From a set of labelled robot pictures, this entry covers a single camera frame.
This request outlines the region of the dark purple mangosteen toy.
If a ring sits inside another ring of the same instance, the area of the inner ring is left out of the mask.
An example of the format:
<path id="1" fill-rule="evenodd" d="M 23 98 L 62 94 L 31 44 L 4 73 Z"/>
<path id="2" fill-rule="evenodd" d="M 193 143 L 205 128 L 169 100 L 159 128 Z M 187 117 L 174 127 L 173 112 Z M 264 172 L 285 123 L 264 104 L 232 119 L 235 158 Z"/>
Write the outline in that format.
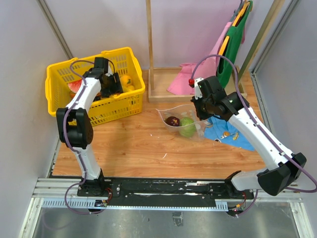
<path id="1" fill-rule="evenodd" d="M 168 118 L 164 120 L 164 122 L 169 126 L 174 126 L 174 127 L 180 126 L 180 119 L 175 116 L 169 116 Z"/>

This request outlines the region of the green cloth garment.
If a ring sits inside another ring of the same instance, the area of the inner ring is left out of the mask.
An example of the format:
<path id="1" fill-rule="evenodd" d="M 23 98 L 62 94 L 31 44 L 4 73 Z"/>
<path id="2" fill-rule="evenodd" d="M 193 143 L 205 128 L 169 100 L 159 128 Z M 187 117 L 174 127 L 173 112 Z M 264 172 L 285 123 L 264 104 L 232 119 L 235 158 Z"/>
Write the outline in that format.
<path id="1" fill-rule="evenodd" d="M 235 63 L 240 45 L 244 40 L 245 25 L 252 8 L 252 0 L 244 2 L 242 9 L 238 12 L 237 16 L 233 20 L 232 25 L 229 27 L 228 31 L 225 34 L 225 37 L 229 36 L 230 39 L 223 56 L 228 58 L 233 64 Z M 218 77 L 218 80 L 223 88 L 227 86 L 231 76 L 231 72 L 231 64 L 227 60 L 220 58 L 216 76 Z"/>

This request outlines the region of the pink cloth garment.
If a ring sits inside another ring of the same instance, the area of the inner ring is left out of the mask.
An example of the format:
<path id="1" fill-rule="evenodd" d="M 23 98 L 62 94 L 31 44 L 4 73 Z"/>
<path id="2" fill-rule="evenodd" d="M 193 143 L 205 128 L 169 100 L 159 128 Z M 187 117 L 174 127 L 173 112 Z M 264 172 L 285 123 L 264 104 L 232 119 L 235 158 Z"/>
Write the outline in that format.
<path id="1" fill-rule="evenodd" d="M 219 36 L 216 44 L 213 49 L 210 51 L 210 55 L 216 55 L 219 52 L 219 49 L 223 43 L 226 32 L 229 27 L 232 25 L 232 22 L 227 22 L 225 28 L 223 29 L 221 35 Z M 209 76 L 215 76 L 216 70 L 219 65 L 219 57 L 210 57 L 204 60 L 197 68 L 194 74 L 194 79 L 196 78 L 207 78 Z M 167 88 L 169 93 L 174 95 L 190 95 L 194 94 L 194 88 L 190 87 L 189 79 L 192 76 L 193 70 L 196 67 L 196 63 L 184 63 L 180 66 L 182 67 L 178 75 L 172 81 L 172 83 Z"/>

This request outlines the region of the clear zip top bag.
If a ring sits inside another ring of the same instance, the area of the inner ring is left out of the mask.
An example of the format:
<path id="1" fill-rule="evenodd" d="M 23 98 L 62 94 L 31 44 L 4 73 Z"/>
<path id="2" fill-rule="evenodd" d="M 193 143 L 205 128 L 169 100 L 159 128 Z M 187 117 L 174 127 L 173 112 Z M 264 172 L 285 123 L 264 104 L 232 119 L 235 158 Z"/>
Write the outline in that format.
<path id="1" fill-rule="evenodd" d="M 184 104 L 174 108 L 159 110 L 158 115 L 170 133 L 195 141 L 202 141 L 205 137 L 206 120 L 200 120 L 192 104 Z"/>

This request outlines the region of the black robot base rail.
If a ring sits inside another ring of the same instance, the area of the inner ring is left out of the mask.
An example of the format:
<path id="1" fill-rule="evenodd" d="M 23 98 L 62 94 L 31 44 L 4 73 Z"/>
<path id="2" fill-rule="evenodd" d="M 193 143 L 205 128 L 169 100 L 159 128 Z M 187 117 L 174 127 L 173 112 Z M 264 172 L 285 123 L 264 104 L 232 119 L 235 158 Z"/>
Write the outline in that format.
<path id="1" fill-rule="evenodd" d="M 237 191 L 226 179 L 99 178 L 85 181 L 77 195 L 110 197 L 111 205 L 125 209 L 212 209 L 218 199 L 254 198 L 249 190 Z"/>

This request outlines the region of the yellow lemon toy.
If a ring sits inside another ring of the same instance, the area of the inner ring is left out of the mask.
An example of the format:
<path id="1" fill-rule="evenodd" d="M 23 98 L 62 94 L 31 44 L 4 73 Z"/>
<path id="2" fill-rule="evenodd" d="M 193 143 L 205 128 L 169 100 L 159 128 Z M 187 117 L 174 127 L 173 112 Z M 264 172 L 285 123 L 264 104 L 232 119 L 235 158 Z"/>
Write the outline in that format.
<path id="1" fill-rule="evenodd" d="M 123 91 L 126 92 L 132 92 L 135 90 L 135 87 L 133 85 L 129 85 L 129 86 L 123 86 Z"/>

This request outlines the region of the wooden clothes rack frame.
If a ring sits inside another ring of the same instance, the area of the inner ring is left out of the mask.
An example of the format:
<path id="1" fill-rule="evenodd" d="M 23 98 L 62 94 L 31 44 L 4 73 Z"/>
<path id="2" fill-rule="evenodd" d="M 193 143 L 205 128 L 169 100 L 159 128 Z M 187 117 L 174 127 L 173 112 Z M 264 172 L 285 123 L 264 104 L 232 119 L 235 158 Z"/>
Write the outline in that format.
<path id="1" fill-rule="evenodd" d="M 239 70 L 238 88 L 241 90 L 244 97 L 248 97 L 248 93 L 251 96 L 255 96 L 254 90 L 251 90 L 251 78 L 246 75 L 246 70 L 249 69 L 251 63 L 253 63 L 256 54 L 263 45 L 270 29 L 272 28 L 277 16 L 282 10 L 284 0 L 274 0 L 271 7 L 251 45 L 251 48 L 242 64 L 242 67 L 236 67 Z M 191 95 L 173 95 L 167 91 L 169 84 L 180 72 L 180 67 L 154 67 L 153 56 L 153 40 L 152 40 L 152 13 L 151 13 L 151 1 L 146 1 L 146 13 L 147 13 L 147 27 L 148 27 L 148 43 L 149 43 L 149 60 L 150 68 L 148 73 L 149 86 L 148 86 L 148 98 L 150 103 L 179 103 L 187 102 L 191 99 Z"/>

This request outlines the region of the yellow plastic shopping basket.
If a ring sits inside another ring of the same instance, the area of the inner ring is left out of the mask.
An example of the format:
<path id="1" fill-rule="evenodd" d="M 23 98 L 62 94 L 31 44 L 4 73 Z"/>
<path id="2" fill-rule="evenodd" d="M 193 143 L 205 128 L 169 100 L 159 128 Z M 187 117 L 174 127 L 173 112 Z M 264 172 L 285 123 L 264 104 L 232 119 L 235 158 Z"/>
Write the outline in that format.
<path id="1" fill-rule="evenodd" d="M 132 78 L 134 91 L 123 94 L 112 95 L 109 98 L 92 103 L 88 115 L 93 126 L 112 120 L 128 117 L 142 112 L 143 94 L 145 84 L 142 78 L 142 70 L 137 58 L 130 47 L 118 48 L 110 51 L 102 51 L 77 62 L 72 69 L 81 75 L 93 67 L 92 63 L 96 57 L 103 57 L 114 63 L 115 72 L 119 76 L 128 75 Z M 47 78 L 45 80 L 45 95 L 48 102 L 48 112 L 56 117 L 58 108 L 64 108 L 72 100 L 71 90 L 68 84 L 80 79 L 71 72 L 70 65 L 78 58 L 51 64 L 47 67 Z"/>

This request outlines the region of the green cabbage toy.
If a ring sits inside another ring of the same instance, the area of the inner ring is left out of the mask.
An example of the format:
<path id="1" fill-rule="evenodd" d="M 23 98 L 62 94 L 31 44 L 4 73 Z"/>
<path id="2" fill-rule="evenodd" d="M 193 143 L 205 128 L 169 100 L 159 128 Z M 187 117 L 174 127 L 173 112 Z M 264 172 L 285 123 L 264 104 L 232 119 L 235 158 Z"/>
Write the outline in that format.
<path id="1" fill-rule="evenodd" d="M 192 137 L 196 132 L 196 127 L 194 124 L 194 120 L 189 117 L 184 117 L 180 120 L 180 130 L 179 133 L 181 136 L 190 138 Z"/>

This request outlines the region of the blue cartoon print cloth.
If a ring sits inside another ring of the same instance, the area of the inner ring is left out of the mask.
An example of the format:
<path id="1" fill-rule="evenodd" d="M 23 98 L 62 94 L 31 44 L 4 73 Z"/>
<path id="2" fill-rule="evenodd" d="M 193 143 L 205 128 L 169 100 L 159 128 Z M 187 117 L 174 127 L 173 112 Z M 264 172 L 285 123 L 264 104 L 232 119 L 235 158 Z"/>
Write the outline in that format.
<path id="1" fill-rule="evenodd" d="M 248 151 L 255 151 L 247 138 L 228 121 L 211 117 L 205 127 L 204 137 Z"/>

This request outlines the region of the watermelon slice toy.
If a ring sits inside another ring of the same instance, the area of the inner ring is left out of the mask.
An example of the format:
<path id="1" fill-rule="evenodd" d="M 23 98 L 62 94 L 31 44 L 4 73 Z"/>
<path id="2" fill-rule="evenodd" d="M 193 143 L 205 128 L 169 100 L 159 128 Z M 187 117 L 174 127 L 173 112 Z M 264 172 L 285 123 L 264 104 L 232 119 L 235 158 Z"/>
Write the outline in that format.
<path id="1" fill-rule="evenodd" d="M 82 84 L 82 79 L 77 80 L 77 81 L 73 81 L 67 84 L 68 88 L 71 90 L 71 92 L 73 93 L 77 93 L 78 90 L 80 89 Z"/>

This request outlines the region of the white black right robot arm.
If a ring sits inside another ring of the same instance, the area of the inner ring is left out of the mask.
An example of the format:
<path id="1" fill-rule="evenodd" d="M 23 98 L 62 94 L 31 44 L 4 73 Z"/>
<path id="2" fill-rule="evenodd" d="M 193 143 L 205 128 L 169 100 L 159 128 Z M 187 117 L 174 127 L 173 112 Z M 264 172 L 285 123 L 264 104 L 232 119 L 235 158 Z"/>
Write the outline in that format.
<path id="1" fill-rule="evenodd" d="M 246 189 L 262 189 L 272 196 L 294 182 L 307 159 L 302 153 L 294 154 L 282 145 L 256 118 L 249 103 L 238 92 L 226 94 L 215 76 L 190 79 L 195 93 L 191 99 L 197 117 L 206 120 L 212 116 L 230 122 L 251 143 L 265 163 L 259 171 L 237 172 L 224 186 L 229 198 L 236 198 Z"/>

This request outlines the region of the yellow clothes hanger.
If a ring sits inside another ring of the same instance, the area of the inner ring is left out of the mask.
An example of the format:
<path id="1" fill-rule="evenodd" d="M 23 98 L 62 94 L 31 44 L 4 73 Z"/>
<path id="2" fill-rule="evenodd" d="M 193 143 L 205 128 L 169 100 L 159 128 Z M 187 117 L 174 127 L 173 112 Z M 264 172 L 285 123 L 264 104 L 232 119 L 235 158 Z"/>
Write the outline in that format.
<path id="1" fill-rule="evenodd" d="M 226 48 L 227 48 L 229 39 L 230 39 L 229 36 L 226 36 L 226 37 L 224 38 L 223 43 L 222 43 L 222 45 L 221 45 L 221 47 L 220 47 L 220 49 L 219 49 L 219 52 L 218 52 L 219 55 L 222 56 L 222 55 L 224 54 L 224 52 L 225 52 L 225 50 L 226 50 Z"/>

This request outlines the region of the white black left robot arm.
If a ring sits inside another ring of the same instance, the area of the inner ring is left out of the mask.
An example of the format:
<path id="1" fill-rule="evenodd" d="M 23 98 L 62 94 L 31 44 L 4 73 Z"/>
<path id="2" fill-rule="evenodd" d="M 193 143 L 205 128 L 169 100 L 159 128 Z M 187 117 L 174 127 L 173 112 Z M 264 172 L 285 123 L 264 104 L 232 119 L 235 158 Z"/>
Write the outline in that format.
<path id="1" fill-rule="evenodd" d="M 96 57 L 93 67 L 82 76 L 79 90 L 71 102 L 56 111 L 59 138 L 73 152 L 82 172 L 78 196 L 103 196 L 108 188 L 91 146 L 94 132 L 89 109 L 95 97 L 123 93 L 119 75 L 112 61 Z"/>

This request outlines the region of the orange fruit toy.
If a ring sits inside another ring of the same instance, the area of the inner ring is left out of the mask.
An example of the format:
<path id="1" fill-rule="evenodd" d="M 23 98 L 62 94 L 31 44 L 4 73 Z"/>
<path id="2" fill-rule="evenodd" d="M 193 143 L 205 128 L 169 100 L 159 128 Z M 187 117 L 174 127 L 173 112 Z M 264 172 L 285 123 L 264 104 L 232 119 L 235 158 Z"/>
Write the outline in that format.
<path id="1" fill-rule="evenodd" d="M 132 77 L 127 74 L 120 77 L 120 82 L 124 87 L 128 87 L 133 84 Z"/>

